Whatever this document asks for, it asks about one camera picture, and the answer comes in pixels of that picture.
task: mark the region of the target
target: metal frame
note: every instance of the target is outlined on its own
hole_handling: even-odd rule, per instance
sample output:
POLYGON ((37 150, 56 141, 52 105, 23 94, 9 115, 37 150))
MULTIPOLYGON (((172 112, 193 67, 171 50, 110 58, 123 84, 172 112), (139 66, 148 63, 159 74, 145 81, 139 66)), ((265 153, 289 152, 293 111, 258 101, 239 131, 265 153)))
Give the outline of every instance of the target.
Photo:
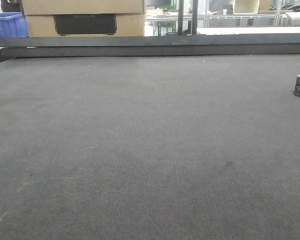
POLYGON ((300 33, 118 37, 1 37, 0 47, 167 47, 300 44, 300 33))
POLYGON ((300 54, 300 33, 0 38, 0 58, 300 54))

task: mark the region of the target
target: white container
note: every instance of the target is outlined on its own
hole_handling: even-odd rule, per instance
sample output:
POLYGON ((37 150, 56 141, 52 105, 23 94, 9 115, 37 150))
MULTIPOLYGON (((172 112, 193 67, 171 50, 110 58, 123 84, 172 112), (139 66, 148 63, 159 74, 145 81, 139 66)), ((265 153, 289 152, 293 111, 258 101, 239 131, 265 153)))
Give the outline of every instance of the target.
POLYGON ((260 0, 231 0, 233 14, 257 14, 260 0))

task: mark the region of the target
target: blue plastic crate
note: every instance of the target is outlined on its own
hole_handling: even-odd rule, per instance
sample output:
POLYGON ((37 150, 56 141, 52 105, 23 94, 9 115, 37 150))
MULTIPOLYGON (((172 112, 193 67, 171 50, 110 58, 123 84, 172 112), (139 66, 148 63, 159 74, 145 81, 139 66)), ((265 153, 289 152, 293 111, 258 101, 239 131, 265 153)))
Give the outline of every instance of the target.
POLYGON ((0 12, 0 37, 28 37, 28 27, 21 12, 0 12))

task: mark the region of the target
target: black vertical post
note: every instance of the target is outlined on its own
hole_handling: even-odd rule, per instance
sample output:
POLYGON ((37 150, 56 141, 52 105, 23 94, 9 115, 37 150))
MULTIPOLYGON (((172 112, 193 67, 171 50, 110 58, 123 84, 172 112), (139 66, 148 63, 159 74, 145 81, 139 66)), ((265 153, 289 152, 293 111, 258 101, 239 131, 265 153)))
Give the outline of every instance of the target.
POLYGON ((193 0, 193 9, 192 9, 192 35, 197 35, 198 28, 198 3, 199 0, 193 0))
POLYGON ((184 0, 179 0, 178 35, 183 34, 184 25, 184 0))

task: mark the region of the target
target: dark gray mat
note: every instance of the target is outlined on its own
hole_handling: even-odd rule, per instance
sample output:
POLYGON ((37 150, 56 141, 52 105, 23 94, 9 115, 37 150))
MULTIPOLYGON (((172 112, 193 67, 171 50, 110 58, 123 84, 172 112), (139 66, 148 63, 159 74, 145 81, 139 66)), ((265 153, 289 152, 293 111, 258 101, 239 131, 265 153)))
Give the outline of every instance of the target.
POLYGON ((0 63, 0 240, 300 240, 300 55, 0 63))

